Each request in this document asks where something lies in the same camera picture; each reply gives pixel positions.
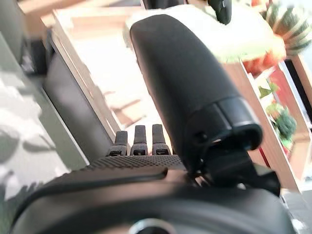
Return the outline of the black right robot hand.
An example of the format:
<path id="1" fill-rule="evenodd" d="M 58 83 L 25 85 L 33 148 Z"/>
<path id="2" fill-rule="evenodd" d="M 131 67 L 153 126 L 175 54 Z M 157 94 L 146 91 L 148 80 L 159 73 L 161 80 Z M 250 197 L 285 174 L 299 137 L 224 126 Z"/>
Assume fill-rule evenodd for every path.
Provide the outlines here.
<path id="1" fill-rule="evenodd" d="M 12 234 L 293 234 L 277 174 L 248 152 L 252 108 L 209 49 L 168 15 L 130 37 L 174 154 L 116 155 L 57 177 L 20 206 Z"/>

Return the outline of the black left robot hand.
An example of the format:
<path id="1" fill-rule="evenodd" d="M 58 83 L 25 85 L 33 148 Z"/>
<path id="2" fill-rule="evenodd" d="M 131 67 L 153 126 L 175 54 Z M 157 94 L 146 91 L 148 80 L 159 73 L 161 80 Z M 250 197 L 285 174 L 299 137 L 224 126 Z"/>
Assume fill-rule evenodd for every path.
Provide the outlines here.
<path id="1" fill-rule="evenodd" d="M 232 18 L 232 1 L 231 0 L 207 0 L 208 4 L 214 9 L 217 20 L 227 25 Z"/>

